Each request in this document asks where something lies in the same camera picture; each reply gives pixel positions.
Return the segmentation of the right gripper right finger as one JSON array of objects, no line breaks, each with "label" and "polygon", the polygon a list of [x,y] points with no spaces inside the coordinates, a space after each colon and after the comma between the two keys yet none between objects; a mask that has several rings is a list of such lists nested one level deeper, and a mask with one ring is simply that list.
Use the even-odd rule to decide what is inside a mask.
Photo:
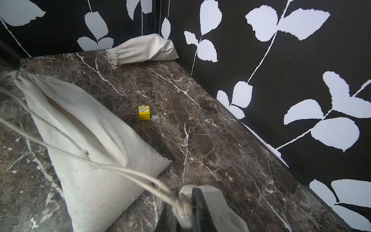
[{"label": "right gripper right finger", "polygon": [[192,232],[217,232],[209,212],[207,203],[199,188],[193,188],[191,196],[192,205]]}]

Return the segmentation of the cream cloth bag corner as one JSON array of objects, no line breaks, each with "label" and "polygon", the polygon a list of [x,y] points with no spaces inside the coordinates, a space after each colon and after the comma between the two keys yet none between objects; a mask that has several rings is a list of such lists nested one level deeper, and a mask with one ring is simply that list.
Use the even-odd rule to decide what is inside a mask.
[{"label": "cream cloth bag corner", "polygon": [[107,49],[106,55],[114,66],[179,58],[173,42],[156,33],[129,39],[115,48]]},{"label": "cream cloth bag corner", "polygon": [[190,198],[194,188],[199,188],[202,191],[218,232],[249,232],[246,222],[229,208],[221,190],[206,185],[185,185],[181,188],[180,193]]}]

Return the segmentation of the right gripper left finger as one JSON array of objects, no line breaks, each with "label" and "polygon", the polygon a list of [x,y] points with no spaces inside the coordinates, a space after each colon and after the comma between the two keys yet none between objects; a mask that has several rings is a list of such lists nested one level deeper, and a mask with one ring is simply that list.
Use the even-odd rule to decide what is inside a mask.
[{"label": "right gripper left finger", "polygon": [[173,213],[173,207],[168,204],[163,204],[161,215],[158,219],[154,232],[180,232],[181,226],[178,223],[176,216]]}]

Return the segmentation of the cream cloth drawstring soil bag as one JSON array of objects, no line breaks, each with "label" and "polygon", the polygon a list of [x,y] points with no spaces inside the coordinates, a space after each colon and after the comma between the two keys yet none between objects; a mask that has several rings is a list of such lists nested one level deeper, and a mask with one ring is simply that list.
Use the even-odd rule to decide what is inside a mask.
[{"label": "cream cloth drawstring soil bag", "polygon": [[62,155],[88,152],[96,163],[117,165],[158,177],[171,161],[162,157],[129,125],[80,87],[59,79],[13,71],[15,84],[61,182],[73,230],[104,232],[143,193],[133,181]]}]

